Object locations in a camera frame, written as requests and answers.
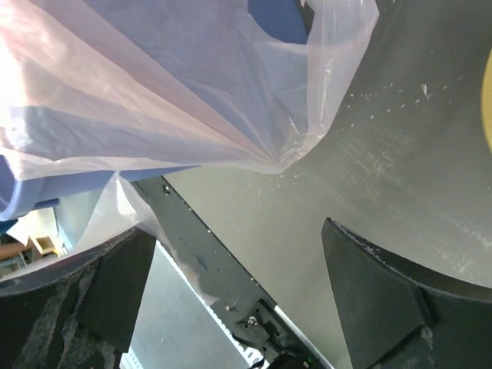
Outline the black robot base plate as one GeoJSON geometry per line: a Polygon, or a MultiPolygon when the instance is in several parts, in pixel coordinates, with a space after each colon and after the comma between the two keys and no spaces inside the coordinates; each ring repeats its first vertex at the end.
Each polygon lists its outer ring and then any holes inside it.
{"type": "Polygon", "coordinates": [[[166,179],[134,186],[162,226],[174,262],[196,276],[195,291],[211,299],[208,313],[247,367],[332,366],[166,179]]]}

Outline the pink plastic trash bag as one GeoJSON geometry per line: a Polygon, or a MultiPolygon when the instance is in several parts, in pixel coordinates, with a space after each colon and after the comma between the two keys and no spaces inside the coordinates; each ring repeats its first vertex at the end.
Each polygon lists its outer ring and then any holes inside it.
{"type": "Polygon", "coordinates": [[[1,157],[21,181],[112,171],[99,214],[142,212],[131,175],[279,173],[329,131],[367,50],[374,1],[300,1],[304,45],[249,1],[3,1],[1,157]]]}

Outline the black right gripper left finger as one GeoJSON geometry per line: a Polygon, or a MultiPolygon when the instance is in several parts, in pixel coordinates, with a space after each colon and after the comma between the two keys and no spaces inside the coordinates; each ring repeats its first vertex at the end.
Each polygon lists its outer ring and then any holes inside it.
{"type": "Polygon", "coordinates": [[[117,368],[156,239],[138,228],[1,283],[3,368],[117,368]]]}

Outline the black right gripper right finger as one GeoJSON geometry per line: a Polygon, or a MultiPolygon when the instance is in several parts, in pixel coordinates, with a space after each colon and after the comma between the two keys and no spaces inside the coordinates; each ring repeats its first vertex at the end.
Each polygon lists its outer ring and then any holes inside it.
{"type": "Polygon", "coordinates": [[[354,368],[489,368],[491,290],[403,258],[326,219],[331,289],[354,368]]]}

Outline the blue trash bin yellow rim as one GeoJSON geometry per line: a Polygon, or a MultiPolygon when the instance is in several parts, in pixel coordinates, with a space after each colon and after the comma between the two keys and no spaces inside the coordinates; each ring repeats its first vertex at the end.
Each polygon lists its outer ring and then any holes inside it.
{"type": "MultiPolygon", "coordinates": [[[[304,45],[314,10],[300,1],[249,1],[248,12],[270,36],[304,45]]],[[[1,220],[13,221],[32,210],[51,208],[65,196],[103,188],[112,171],[90,171],[21,181],[1,157],[1,220]]]]}

